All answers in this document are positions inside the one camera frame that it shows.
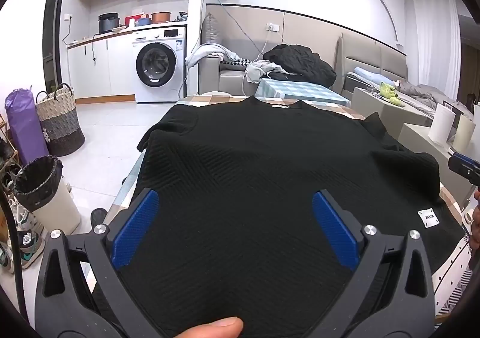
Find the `left hand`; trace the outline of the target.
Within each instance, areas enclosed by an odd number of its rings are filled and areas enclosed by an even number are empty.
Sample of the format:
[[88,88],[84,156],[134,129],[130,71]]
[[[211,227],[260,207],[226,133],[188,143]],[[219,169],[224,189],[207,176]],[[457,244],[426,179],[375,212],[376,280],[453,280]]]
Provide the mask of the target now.
[[237,338],[242,333],[243,321],[238,317],[221,320],[192,327],[176,338]]

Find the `right hand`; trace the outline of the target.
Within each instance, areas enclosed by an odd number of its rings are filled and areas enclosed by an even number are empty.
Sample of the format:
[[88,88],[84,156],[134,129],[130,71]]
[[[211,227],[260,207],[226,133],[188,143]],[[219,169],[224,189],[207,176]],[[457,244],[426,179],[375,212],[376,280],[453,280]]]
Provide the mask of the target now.
[[473,222],[471,224],[471,236],[469,238],[469,245],[476,253],[480,246],[480,205],[477,204],[473,210]]

